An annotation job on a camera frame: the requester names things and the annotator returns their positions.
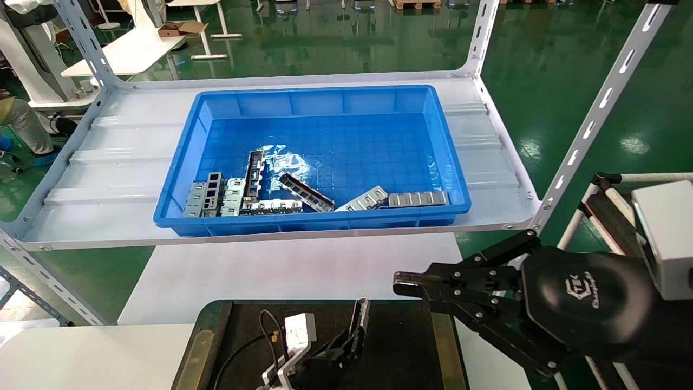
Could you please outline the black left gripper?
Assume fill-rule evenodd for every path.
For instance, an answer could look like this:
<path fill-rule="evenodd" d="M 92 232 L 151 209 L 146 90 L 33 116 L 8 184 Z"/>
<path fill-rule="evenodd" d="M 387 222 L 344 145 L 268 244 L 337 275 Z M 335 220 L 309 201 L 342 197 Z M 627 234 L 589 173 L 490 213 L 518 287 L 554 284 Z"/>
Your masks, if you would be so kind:
<path fill-rule="evenodd" d="M 356 327 L 353 331 L 343 331 L 329 343 L 326 350 L 297 363 L 295 373 L 290 375 L 291 387 L 294 389 L 336 389 L 341 382 L 347 363 L 361 358 L 363 346 L 363 327 Z"/>

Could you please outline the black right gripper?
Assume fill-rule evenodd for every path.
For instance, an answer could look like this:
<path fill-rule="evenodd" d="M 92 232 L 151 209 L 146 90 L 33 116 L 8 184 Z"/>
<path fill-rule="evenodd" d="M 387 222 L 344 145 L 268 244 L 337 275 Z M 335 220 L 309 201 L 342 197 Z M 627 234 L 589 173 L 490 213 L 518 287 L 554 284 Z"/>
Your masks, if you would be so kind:
<path fill-rule="evenodd" d="M 530 343 L 483 304 L 465 298 L 464 289 L 515 289 L 522 274 L 528 317 L 571 351 L 626 357 L 640 349 L 660 304 L 644 260 L 541 247 L 535 230 L 523 230 L 456 264 L 433 263 L 424 272 L 398 271 L 395 294 L 421 298 L 432 313 L 454 316 L 544 380 L 558 372 L 556 355 Z M 520 272 L 509 263 L 523 255 L 529 256 Z"/>

